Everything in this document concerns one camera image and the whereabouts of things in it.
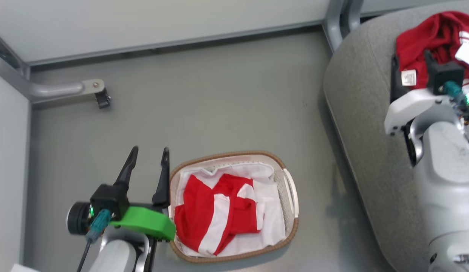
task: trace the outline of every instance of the white basket handle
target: white basket handle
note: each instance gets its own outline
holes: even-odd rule
[[[295,215],[295,218],[298,218],[298,194],[296,192],[295,183],[293,182],[290,172],[286,168],[283,169],[283,172],[285,172],[285,181],[288,181],[286,183],[286,187],[290,192],[288,197],[290,198],[290,203],[293,206],[293,214]]]

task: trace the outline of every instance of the gray upholstered ottoman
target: gray upholstered ottoman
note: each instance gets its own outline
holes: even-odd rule
[[[429,254],[402,136],[384,134],[395,39],[432,14],[469,13],[469,0],[387,14],[343,41],[324,78],[325,96],[376,238],[397,272],[427,271]]]

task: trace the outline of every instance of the caster wheel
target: caster wheel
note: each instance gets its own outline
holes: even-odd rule
[[[95,93],[96,103],[100,109],[110,107],[110,99],[111,97],[108,96],[107,89],[103,89],[98,93]]]

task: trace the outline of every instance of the gray metal bracket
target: gray metal bracket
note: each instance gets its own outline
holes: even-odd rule
[[[342,17],[342,27],[347,33],[355,30],[360,26],[363,3],[364,0],[330,0],[322,26],[332,52],[337,50],[343,40],[340,17]]]
[[[0,38],[0,76],[33,104],[94,94],[99,108],[110,106],[110,96],[101,79],[41,85],[29,80],[29,71],[30,67]]]

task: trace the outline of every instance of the gray floor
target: gray floor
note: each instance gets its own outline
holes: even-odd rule
[[[68,208],[113,183],[134,145],[129,199],[149,202],[164,146],[171,166],[233,150],[267,150],[293,175],[300,226],[286,248],[248,260],[194,265],[167,244],[160,271],[390,271],[347,174],[324,97],[330,50],[320,29],[191,50],[124,54],[39,69],[55,83],[101,78],[109,110],[92,100],[35,110],[32,119],[25,264],[75,271],[83,237],[65,228]],[[85,267],[98,252],[93,246]]]

